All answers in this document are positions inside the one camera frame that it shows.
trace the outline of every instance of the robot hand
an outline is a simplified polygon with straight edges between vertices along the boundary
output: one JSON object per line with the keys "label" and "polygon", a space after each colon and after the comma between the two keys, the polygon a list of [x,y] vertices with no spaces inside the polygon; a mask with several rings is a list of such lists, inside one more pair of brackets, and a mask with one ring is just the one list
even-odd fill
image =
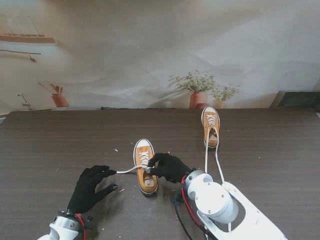
{"label": "robot hand", "polygon": [[117,173],[115,170],[110,170],[109,168],[109,166],[95,165],[92,168],[86,168],[81,173],[68,204],[68,210],[70,210],[72,214],[86,213],[92,209],[97,202],[118,189],[116,184],[110,184],[105,189],[95,192],[97,185],[104,178]]}
{"label": "robot hand", "polygon": [[74,192],[68,204],[67,212],[59,212],[49,225],[50,234],[40,237],[38,240],[73,240],[79,234],[81,225],[87,227],[90,223],[88,219],[85,223],[77,216],[89,211],[97,202],[101,201],[108,194],[112,193],[118,186],[110,184],[105,189],[95,192],[96,186],[104,179],[116,174],[110,170],[109,166],[94,166],[86,168],[80,175],[76,183]]}
{"label": "robot hand", "polygon": [[165,177],[166,180],[172,183],[181,183],[182,178],[191,173],[192,170],[185,165],[178,157],[171,156],[168,153],[156,153],[150,159],[146,172],[157,177]]}

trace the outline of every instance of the gloved hand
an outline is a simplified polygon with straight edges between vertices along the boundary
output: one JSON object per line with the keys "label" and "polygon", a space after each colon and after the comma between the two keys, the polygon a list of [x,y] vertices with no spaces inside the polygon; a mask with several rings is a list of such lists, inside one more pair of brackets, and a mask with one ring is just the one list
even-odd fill
{"label": "gloved hand", "polygon": [[86,168],[76,183],[74,192],[68,204],[72,214],[83,214],[106,197],[109,193],[118,189],[116,184],[110,184],[99,192],[95,192],[96,186],[104,179],[116,174],[115,170],[109,170],[109,166],[95,165]]}
{"label": "gloved hand", "polygon": [[168,153],[156,153],[153,158],[150,159],[148,169],[145,171],[150,175],[156,175],[159,178],[165,177],[167,181],[172,183],[181,183],[182,178],[191,173],[192,170],[185,165],[178,157],[171,156]]}

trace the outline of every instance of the flower pot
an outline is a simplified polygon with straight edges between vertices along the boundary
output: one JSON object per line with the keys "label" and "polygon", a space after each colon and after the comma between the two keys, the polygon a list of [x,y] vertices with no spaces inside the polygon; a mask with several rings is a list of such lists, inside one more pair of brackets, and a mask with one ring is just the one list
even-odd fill
{"label": "flower pot", "polygon": [[67,102],[65,97],[62,96],[61,94],[53,95],[52,99],[53,99],[53,101],[54,101],[54,103],[55,103],[57,108],[69,107],[69,103]]}
{"label": "flower pot", "polygon": [[213,101],[213,107],[215,109],[227,109],[228,108],[228,102],[215,99]]}
{"label": "flower pot", "polygon": [[190,96],[189,109],[195,109],[197,104],[207,103],[207,92],[195,91]]}
{"label": "flower pot", "polygon": [[209,107],[208,103],[197,103],[195,106],[196,109],[204,109],[206,107]]}

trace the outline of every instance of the table surface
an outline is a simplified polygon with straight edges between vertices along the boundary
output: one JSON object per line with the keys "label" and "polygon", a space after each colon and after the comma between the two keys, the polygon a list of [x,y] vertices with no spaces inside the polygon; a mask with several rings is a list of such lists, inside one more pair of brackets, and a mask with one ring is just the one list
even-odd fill
{"label": "table surface", "polygon": [[[226,181],[237,186],[289,240],[314,240],[320,226],[320,119],[307,109],[218,110],[218,150]],[[188,166],[204,169],[200,110],[106,110],[13,112],[0,126],[0,236],[34,240],[49,233],[57,211],[65,210],[84,168],[133,166],[141,138],[155,152],[170,152]],[[220,176],[214,151],[208,172]],[[119,174],[99,189],[119,190],[84,216],[97,230],[88,239],[187,239],[171,196],[179,184],[159,179],[154,197],[141,194],[137,175]],[[186,208],[183,221],[203,239]]]}

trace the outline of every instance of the sneaker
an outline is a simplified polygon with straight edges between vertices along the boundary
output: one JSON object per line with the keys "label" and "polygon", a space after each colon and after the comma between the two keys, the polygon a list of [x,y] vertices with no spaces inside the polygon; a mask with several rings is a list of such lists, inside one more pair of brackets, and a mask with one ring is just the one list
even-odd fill
{"label": "sneaker", "polygon": [[209,132],[209,141],[208,148],[215,148],[218,144],[219,131],[220,131],[220,118],[217,111],[210,106],[207,106],[203,109],[201,114],[201,122],[204,128],[204,145],[207,144],[208,130],[211,127]]}
{"label": "sneaker", "polygon": [[[147,139],[140,139],[133,151],[134,165],[148,166],[149,160],[155,155],[154,148]],[[136,174],[142,194],[151,196],[158,190],[158,180],[156,176],[146,173],[144,168],[137,168]]]}

